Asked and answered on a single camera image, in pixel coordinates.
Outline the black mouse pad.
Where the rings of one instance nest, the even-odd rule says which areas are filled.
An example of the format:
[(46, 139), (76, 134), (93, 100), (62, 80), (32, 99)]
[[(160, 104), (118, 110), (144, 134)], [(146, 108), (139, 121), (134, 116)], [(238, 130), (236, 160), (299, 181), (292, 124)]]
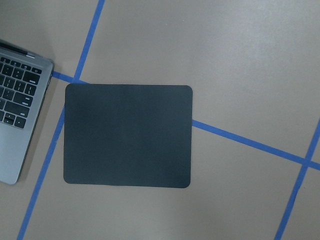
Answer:
[(64, 181), (188, 187), (192, 108), (193, 91), (187, 85), (69, 84)]

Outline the grey laptop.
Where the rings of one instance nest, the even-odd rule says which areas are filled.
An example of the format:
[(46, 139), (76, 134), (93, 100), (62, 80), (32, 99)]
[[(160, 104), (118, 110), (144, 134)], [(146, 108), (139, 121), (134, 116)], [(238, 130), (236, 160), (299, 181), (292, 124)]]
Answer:
[(0, 181), (20, 175), (45, 99), (54, 62), (0, 42)]

